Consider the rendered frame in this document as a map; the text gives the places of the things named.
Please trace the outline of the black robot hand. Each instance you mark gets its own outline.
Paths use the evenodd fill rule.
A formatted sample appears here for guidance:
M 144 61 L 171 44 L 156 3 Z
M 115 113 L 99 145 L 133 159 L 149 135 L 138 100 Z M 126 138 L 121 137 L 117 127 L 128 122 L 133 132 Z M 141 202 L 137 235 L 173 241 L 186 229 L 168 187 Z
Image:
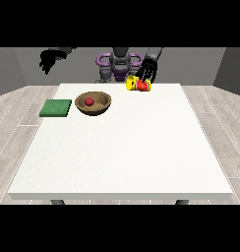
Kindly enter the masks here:
M 149 58 L 143 60 L 141 68 L 136 73 L 136 76 L 143 82 L 145 80 L 150 80 L 151 83 L 154 82 L 157 72 L 157 63 Z
M 66 53 L 60 50 L 44 50 L 40 53 L 40 62 L 39 66 L 42 68 L 42 71 L 45 74 L 48 74 L 52 66 L 55 64 L 56 59 L 66 58 Z

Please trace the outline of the yellow cup with melon print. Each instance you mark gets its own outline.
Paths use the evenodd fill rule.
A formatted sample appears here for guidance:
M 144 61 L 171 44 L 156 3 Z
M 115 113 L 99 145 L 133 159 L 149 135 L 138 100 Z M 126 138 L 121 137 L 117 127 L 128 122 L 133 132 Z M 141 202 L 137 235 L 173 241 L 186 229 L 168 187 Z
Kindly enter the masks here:
M 143 81 L 139 77 L 130 75 L 126 80 L 126 89 L 128 91 L 149 92 L 151 90 L 151 83 L 149 79 Z

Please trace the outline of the green square pad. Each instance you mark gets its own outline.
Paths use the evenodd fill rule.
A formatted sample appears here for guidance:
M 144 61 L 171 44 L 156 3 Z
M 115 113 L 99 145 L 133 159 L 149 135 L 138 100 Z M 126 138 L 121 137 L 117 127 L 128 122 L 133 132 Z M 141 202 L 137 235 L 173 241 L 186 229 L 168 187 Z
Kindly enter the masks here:
M 70 99 L 48 99 L 39 112 L 40 117 L 66 117 L 72 101 Z

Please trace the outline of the brown wooden bowl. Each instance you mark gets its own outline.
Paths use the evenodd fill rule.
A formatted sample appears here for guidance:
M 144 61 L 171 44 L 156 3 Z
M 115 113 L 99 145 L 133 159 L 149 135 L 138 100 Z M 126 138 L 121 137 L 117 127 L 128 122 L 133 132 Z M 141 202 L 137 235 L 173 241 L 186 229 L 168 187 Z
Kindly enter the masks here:
M 93 100 L 92 105 L 86 105 L 86 99 L 90 97 Z M 86 92 L 80 94 L 75 99 L 75 106 L 81 113 L 88 116 L 97 116 L 104 113 L 111 104 L 111 96 L 104 92 Z

